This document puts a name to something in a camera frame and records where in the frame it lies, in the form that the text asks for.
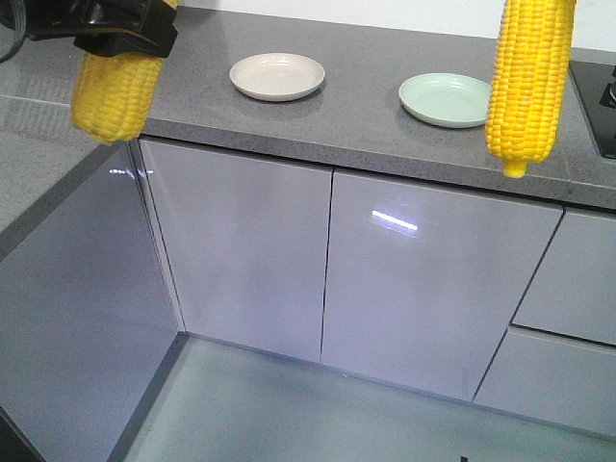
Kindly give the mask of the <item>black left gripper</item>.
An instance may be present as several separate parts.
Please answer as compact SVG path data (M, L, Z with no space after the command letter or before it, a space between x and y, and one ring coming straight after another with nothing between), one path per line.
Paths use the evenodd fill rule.
M99 57L136 52L166 58L177 38L175 7L166 1L1 0L1 24L19 39L76 37Z

